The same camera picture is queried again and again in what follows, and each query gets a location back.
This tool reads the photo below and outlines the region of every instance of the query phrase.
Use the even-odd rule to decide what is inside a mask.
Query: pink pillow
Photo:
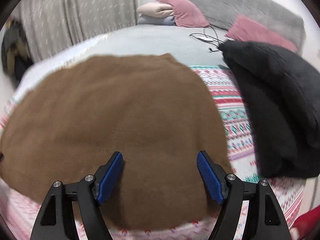
[[[237,41],[267,42],[293,52],[297,50],[297,47],[291,41],[286,40],[278,33],[241,14],[236,17],[233,26],[226,36]]]
[[[208,27],[203,13],[189,0],[156,0],[173,6],[174,20],[179,27]]]

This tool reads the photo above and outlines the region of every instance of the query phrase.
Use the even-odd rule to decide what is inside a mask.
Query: beige pillow
[[[141,5],[137,12],[155,18],[165,18],[173,15],[173,7],[170,4],[150,2]]]

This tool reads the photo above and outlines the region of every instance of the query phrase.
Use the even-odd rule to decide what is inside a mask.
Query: metal screw
[[[85,178],[84,178],[86,181],[91,181],[91,180],[93,180],[93,175],[87,175],[87,176],[85,176]]]
[[[265,179],[260,180],[262,186],[267,186],[268,182]]]
[[[60,181],[56,181],[56,182],[53,184],[54,187],[59,187],[60,185],[61,185],[61,182],[60,182]]]
[[[230,180],[235,180],[236,176],[234,174],[228,174],[227,178]]]

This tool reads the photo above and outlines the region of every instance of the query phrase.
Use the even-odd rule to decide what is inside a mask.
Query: curtain
[[[136,23],[134,0],[21,0],[12,15],[23,24],[34,62]]]

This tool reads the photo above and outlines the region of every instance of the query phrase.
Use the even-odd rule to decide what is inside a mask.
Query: white charger
[[[207,38],[205,36],[199,36],[197,37],[199,40],[204,41],[204,42],[213,42],[213,39]]]

